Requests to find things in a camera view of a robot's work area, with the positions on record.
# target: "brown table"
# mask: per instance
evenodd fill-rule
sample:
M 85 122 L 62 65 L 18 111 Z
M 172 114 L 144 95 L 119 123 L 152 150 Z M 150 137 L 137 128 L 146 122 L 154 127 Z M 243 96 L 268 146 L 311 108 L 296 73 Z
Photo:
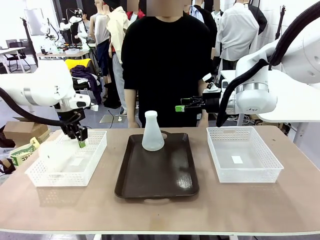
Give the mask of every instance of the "brown table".
M 320 233 L 320 172 L 273 126 L 255 127 L 284 166 L 277 183 L 219 183 L 204 128 L 188 133 L 198 195 L 126 201 L 114 194 L 128 137 L 143 129 L 108 129 L 107 147 L 87 187 L 36 188 L 28 159 L 1 187 L 0 230 L 69 234 L 303 235 Z
M 75 54 L 66 54 L 65 52 L 63 53 L 53 53 L 53 54 L 43 54 L 43 53 L 37 53 L 36 56 L 38 58 L 80 58 L 83 57 L 87 54 L 89 54 L 90 51 L 80 51 Z

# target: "white wall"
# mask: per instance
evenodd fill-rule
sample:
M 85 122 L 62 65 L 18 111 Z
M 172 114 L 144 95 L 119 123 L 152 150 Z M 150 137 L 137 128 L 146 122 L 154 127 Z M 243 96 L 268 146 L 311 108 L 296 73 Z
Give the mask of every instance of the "white wall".
M 262 47 L 274 41 L 282 5 L 286 6 L 286 12 L 282 23 L 282 33 L 287 30 L 292 21 L 305 9 L 318 2 L 318 0 L 261 0 L 260 9 L 268 20 L 268 25 L 259 36 L 258 46 Z M 306 129 L 300 149 L 310 158 L 318 168 L 320 168 L 320 123 L 310 123 Z
M 25 9 L 42 9 L 44 18 L 49 18 L 52 25 L 58 30 L 58 21 L 56 18 L 55 8 L 52 0 L 0 0 L 0 46 L 7 46 L 6 40 L 26 39 L 27 35 L 23 22 L 20 18 L 25 17 Z M 41 52 L 41 44 L 45 39 L 44 36 L 31 36 L 36 53 Z M 34 64 L 32 57 L 26 61 Z

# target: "brown serving tray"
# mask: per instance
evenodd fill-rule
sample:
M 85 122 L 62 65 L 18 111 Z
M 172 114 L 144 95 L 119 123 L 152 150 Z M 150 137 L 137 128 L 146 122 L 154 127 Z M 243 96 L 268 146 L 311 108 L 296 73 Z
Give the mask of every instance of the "brown serving tray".
M 125 199 L 171 199 L 193 196 L 199 184 L 186 133 L 168 133 L 164 147 L 147 151 L 143 134 L 131 135 L 114 193 Z

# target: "floor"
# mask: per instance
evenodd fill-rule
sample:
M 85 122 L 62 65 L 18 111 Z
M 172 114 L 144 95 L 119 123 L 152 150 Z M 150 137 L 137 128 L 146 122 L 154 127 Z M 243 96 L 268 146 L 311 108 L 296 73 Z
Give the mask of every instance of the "floor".
M 31 66 L 32 72 L 36 69 L 36 66 Z M 12 117 L 19 117 L 13 110 L 11 110 L 7 104 L 0 98 L 0 127 L 5 125 L 7 121 L 12 121 Z M 50 107 L 34 107 L 35 115 L 39 117 L 44 117 L 47 119 L 57 120 L 58 116 L 54 108 Z M 106 108 L 103 105 L 99 106 L 97 112 L 91 110 L 85 110 L 86 118 L 81 121 L 83 126 L 89 126 L 93 129 L 108 129 L 112 128 L 127 128 L 127 120 L 123 123 L 119 123 L 117 119 L 111 123 L 100 123 L 100 120 L 104 115 L 109 114 L 110 111 L 113 115 L 118 115 L 120 109 Z M 225 126 L 235 126 L 237 123 L 234 121 L 227 121 Z M 209 121 L 211 127 L 216 125 L 216 121 Z M 52 131 L 56 131 L 59 127 L 50 126 Z M 87 235 L 87 240 L 93 240 L 94 235 Z M 65 234 L 24 234 L 24 233 L 11 233 L 11 232 L 1 232 L 0 240 L 77 240 L 75 235 L 65 235 Z M 112 240 L 138 240 L 137 235 L 113 235 Z M 157 235 L 154 240 L 178 240 L 177 235 Z M 199 240 L 199 236 L 193 236 L 192 240 Z M 210 237 L 210 240 L 216 240 L 214 236 Z M 307 236 L 282 236 L 282 237 L 269 237 L 269 236 L 259 236 L 257 239 L 240 236 L 239 240 L 320 240 L 320 235 L 307 235 Z

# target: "white flask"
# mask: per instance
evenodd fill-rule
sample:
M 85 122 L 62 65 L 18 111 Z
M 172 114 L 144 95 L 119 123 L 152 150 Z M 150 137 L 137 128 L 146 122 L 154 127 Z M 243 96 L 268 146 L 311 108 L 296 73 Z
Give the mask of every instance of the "white flask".
M 142 139 L 142 147 L 147 151 L 158 151 L 165 145 L 164 137 L 160 131 L 156 111 L 145 112 L 145 129 Z

